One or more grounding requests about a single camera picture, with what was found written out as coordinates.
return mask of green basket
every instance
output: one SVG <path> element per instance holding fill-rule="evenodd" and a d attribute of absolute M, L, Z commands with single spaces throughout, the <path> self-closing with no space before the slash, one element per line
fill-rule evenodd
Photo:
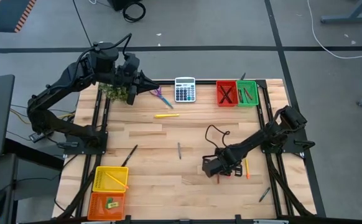
<path fill-rule="evenodd" d="M 239 100 L 239 97 L 238 97 L 238 101 L 239 101 L 238 106 L 256 106 L 256 105 L 258 105 L 257 83 L 255 81 L 238 80 L 238 81 L 236 81 L 236 86 L 238 87 L 238 92 L 239 92 L 239 90 L 242 91 L 242 98 L 243 98 L 243 103 L 241 103 L 241 101 Z M 246 89 L 248 91 L 250 96 L 253 98 L 252 100 L 246 95 L 246 93 L 244 92 L 244 89 Z"/>

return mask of green plant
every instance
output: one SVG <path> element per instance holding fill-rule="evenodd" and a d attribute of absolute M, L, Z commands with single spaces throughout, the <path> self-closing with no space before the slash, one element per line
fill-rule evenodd
<path fill-rule="evenodd" d="M 120 100 L 126 102 L 127 100 L 128 94 L 125 87 L 113 88 L 112 85 L 100 83 L 98 88 L 102 90 L 111 101 Z"/>

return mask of plastic basket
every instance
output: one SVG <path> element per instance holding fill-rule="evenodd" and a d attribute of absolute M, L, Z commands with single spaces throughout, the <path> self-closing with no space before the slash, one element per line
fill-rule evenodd
<path fill-rule="evenodd" d="M 243 103 L 239 100 L 238 106 L 256 106 L 258 105 L 258 97 L 257 97 L 257 83 L 255 81 L 244 81 L 238 80 L 236 81 L 236 85 L 238 86 L 238 91 L 241 90 Z M 244 91 L 246 89 L 250 94 L 251 98 Z"/>
<path fill-rule="evenodd" d="M 231 89 L 230 93 L 228 94 L 229 98 L 231 99 L 231 103 L 228 102 L 227 99 L 223 99 L 224 92 L 221 89 L 221 86 L 224 88 L 225 92 Z M 238 104 L 238 92 L 236 91 L 236 82 L 235 81 L 217 81 L 216 82 L 217 88 L 217 105 L 218 106 L 236 106 Z"/>
<path fill-rule="evenodd" d="M 95 170 L 94 192 L 125 192 L 126 188 L 113 178 L 127 185 L 128 167 L 99 166 Z"/>
<path fill-rule="evenodd" d="M 123 220 L 124 193 L 93 192 L 90 198 L 87 219 L 90 221 L 116 221 Z M 118 202 L 117 207 L 108 208 L 108 200 Z"/>

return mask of white cable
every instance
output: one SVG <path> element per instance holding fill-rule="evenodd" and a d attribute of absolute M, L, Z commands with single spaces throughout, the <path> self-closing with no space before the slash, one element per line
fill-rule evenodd
<path fill-rule="evenodd" d="M 311 11 L 311 6 L 310 6 L 310 0 L 307 0 L 307 4 L 308 4 L 308 8 L 310 9 L 310 15 L 311 15 L 311 28 L 312 28 L 312 34 L 313 37 L 315 38 L 315 40 L 318 42 L 318 44 L 324 49 L 326 50 L 328 53 L 330 53 L 331 55 L 333 55 L 336 58 L 340 58 L 340 59 L 356 59 L 356 58 L 362 58 L 361 56 L 355 56 L 355 57 L 341 57 L 338 55 L 333 54 L 331 51 L 329 51 L 328 49 L 326 49 L 318 40 L 317 36 L 315 35 L 315 31 L 313 30 L 313 16 L 312 16 L 312 11 Z"/>

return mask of yellow marker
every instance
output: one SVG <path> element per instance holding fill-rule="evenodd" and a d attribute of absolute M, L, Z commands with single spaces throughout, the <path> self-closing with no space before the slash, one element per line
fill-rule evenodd
<path fill-rule="evenodd" d="M 180 114 L 157 114 L 155 118 L 169 118 L 173 116 L 180 116 Z"/>
<path fill-rule="evenodd" d="M 110 177 L 112 180 L 116 181 L 118 184 L 122 185 L 123 187 L 125 187 L 126 189 L 128 189 L 129 187 L 127 185 L 125 185 L 124 183 L 120 182 L 120 180 L 114 178 L 112 175 L 110 175 L 109 173 L 105 172 L 106 175 L 108 175 L 108 177 Z"/>
<path fill-rule="evenodd" d="M 246 177 L 247 177 L 248 179 L 250 179 L 248 158 L 246 158 L 245 161 L 246 161 L 246 172 L 247 172 Z"/>

